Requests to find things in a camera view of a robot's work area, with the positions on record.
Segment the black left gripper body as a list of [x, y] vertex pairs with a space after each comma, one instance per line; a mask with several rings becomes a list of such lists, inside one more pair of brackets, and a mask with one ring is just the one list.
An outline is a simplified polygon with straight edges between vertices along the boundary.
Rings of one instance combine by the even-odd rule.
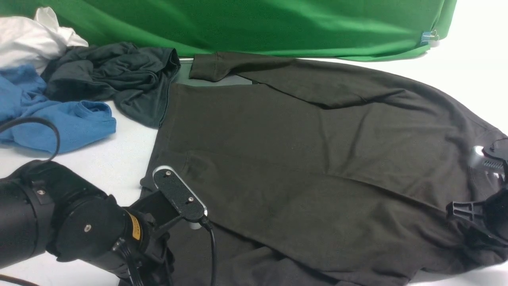
[[123, 209], [128, 223], [125, 240], [140, 279], [135, 283], [130, 277], [121, 278], [119, 285], [174, 286], [170, 232], [161, 232], [160, 228], [180, 221], [178, 212], [159, 191], [142, 193], [140, 199]]

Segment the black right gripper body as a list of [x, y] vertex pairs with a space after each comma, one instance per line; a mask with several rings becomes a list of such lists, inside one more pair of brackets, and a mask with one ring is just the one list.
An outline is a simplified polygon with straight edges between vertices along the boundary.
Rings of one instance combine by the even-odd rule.
[[451, 202], [446, 206], [448, 219], [465, 223], [499, 244], [508, 244], [507, 201]]

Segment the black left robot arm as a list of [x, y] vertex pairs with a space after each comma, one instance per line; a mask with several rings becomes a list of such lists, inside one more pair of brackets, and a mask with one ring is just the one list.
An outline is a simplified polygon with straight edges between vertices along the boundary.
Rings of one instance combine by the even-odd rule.
[[176, 217], [151, 194], [127, 207], [69, 168], [33, 160], [1, 179], [1, 267], [48, 252], [80, 260], [129, 286], [172, 286], [169, 235]]

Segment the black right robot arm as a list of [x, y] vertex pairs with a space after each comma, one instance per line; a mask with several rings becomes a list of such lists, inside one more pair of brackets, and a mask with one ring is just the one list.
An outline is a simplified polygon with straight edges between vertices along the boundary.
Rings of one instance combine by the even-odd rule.
[[508, 244], [507, 188], [483, 201], [451, 202], [446, 206], [446, 216], [482, 233], [493, 244]]

